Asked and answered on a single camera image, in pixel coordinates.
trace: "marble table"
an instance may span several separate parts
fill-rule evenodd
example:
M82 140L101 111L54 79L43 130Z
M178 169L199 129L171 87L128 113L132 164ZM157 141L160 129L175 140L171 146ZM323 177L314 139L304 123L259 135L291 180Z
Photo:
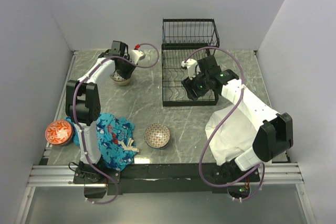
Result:
M79 51L74 57L70 79L78 79L93 66L97 57L105 50ZM155 50L146 50L141 65L155 60ZM252 50L232 50L245 71L246 86L264 103L270 105L258 61ZM232 69L239 75L239 69L229 56L222 52L215 54L217 63L224 69ZM101 112L116 117L125 117L135 124L134 139L140 153L135 156L136 164L198 163L206 142L205 125L213 112L225 108L230 102L220 98L216 106L162 107L162 69L160 62L152 69L135 69L130 85L117 86L111 79L99 89ZM58 119L65 118L65 96L62 97ZM163 123L171 132L168 146L155 150L144 141L145 129L153 123ZM53 146L48 165L68 165L78 162L80 149L74 143ZM285 154L277 161L287 161ZM203 162L215 162L208 148Z

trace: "white cloth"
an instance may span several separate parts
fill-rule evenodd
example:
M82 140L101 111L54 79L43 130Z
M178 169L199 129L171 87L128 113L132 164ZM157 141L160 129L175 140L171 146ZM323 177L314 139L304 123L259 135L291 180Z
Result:
M232 108L233 105L212 114L205 126L208 139L215 127ZM237 108L219 128L210 142L210 149L217 165L230 161L252 147L256 134L257 132L250 120Z

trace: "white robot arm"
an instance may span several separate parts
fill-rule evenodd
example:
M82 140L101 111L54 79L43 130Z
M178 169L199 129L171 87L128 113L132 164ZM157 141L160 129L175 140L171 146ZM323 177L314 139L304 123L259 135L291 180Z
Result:
M199 61L189 59L182 62L188 70L188 78L182 81L187 95L197 100L208 90L217 92L234 105L237 104L241 89L244 96L238 109L251 121L257 131L251 148L235 158L240 170L246 171L268 162L293 145L292 118L287 113L279 114L256 97L231 70L221 71L214 56Z
M97 141L97 125L96 120L100 113L100 102L99 102L99 93L98 90L104 84L106 79L116 71L116 64L119 66L117 69L119 74L121 74L125 78L129 78L130 74L134 70L134 66L128 64L121 64L118 60L108 60L103 62L106 57L110 56L120 56L120 57L127 57L132 63L137 64L139 60L145 58L145 53L138 49L133 49L128 52L125 52L127 45L125 43L119 41L113 41L111 50L107 50L106 52L102 53L96 64L81 78L77 81L70 80L67 83L67 93L66 93L66 114L71 117L71 120L74 122L73 119L73 112L72 112L72 98L74 94L74 90L76 85L79 82L84 80L88 77L88 73L90 73L93 69L95 69L98 65L101 65L99 69L92 75L90 78L82 85L81 89L78 92L77 102L76 102L76 114L78 118L79 125L76 123L75 128L77 132L84 132L84 141L86 144L88 156L92 163L95 165L99 163L101 160L101 153L98 148L98 141ZM84 164L88 164L88 161L85 157L85 152L82 145L82 136L78 134L79 143L80 143L80 161Z

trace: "dish rack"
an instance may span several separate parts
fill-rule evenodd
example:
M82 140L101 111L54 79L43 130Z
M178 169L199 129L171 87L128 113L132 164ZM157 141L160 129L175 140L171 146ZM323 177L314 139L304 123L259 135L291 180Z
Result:
M198 48L219 47L214 19L163 19L162 26L162 103L163 106L216 105L219 95L209 90L197 101L190 100L181 81L188 77L181 68L184 61ZM202 50L195 60L213 55L215 50Z

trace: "brown patterned bowl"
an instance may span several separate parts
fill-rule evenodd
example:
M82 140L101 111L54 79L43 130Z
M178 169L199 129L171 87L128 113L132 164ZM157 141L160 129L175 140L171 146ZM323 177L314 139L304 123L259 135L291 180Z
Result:
M170 132L162 123L154 123L145 130L144 138L149 147L161 149L168 144Z

